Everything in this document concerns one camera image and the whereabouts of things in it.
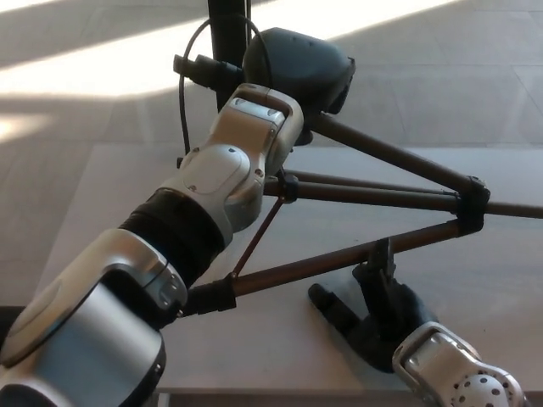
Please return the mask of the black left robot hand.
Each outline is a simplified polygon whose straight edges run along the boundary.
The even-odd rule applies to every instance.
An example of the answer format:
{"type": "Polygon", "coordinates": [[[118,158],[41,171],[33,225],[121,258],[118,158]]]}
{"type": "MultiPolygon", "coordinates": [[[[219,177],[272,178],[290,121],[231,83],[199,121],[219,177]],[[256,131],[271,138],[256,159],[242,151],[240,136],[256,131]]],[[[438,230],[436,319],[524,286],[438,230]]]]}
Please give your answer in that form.
{"type": "Polygon", "coordinates": [[[251,40],[242,70],[248,83],[270,86],[295,99],[309,118],[340,112],[355,60],[331,42],[274,27],[251,40]]]}

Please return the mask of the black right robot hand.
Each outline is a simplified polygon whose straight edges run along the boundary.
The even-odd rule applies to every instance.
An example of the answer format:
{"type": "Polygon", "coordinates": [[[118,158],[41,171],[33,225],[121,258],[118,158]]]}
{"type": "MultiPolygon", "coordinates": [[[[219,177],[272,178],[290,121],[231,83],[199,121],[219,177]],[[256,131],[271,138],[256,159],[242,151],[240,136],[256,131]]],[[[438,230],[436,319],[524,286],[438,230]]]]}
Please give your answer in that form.
{"type": "Polygon", "coordinates": [[[322,285],[315,283],[308,290],[313,306],[350,348],[372,368],[388,374],[394,372],[393,355],[400,344],[421,325],[438,320],[394,273],[391,240],[381,239],[352,271],[368,311],[363,318],[322,285]]]}

